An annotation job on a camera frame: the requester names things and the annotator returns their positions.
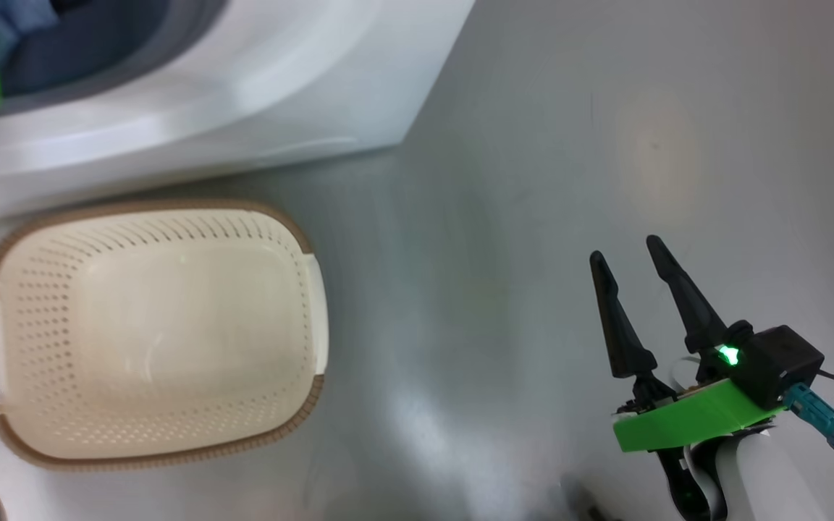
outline washing machine door opening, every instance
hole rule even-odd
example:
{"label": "washing machine door opening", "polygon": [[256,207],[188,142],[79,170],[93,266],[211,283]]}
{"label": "washing machine door opening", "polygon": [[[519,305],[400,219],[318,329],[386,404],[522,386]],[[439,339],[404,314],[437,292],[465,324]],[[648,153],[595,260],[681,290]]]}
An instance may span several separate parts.
{"label": "washing machine door opening", "polygon": [[198,42],[228,0],[85,0],[29,34],[1,70],[10,115],[97,95],[166,65]]}

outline gray floor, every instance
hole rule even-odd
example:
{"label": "gray floor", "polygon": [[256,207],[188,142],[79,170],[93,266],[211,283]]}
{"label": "gray floor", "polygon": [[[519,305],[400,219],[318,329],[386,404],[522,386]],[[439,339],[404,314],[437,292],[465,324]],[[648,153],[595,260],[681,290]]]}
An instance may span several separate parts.
{"label": "gray floor", "polygon": [[[269,448],[156,471],[3,453],[10,519],[573,519],[582,489],[675,519],[652,455],[613,441],[630,384],[586,259],[605,252],[662,367],[683,331],[649,233],[725,320],[788,323],[834,370],[834,3],[479,0],[403,146],[138,197],[194,195],[310,235],[332,327],[317,411]],[[834,453],[779,423],[834,519]]]}

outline white washing machine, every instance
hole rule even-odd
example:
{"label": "white washing machine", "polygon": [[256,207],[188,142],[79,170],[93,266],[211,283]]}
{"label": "white washing machine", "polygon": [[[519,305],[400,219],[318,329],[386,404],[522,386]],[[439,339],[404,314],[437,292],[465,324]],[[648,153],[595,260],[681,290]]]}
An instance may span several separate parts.
{"label": "white washing machine", "polygon": [[472,3],[89,0],[4,74],[0,217],[397,144]]}

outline led light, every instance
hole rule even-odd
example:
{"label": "led light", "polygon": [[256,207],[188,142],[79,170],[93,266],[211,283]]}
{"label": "led light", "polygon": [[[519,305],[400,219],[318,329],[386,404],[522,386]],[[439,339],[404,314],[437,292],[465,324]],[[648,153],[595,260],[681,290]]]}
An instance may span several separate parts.
{"label": "led light", "polygon": [[719,354],[723,356],[729,365],[738,365],[738,349],[732,346],[720,346]]}

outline beige plastic basket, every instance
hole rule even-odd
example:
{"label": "beige plastic basket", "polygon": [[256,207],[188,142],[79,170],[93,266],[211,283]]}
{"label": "beige plastic basket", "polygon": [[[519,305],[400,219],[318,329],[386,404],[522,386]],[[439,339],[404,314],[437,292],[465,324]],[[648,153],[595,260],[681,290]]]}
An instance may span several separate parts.
{"label": "beige plastic basket", "polygon": [[95,208],[0,246],[0,435],[33,464],[165,465],[277,441],[325,368],[321,270],[271,208]]}

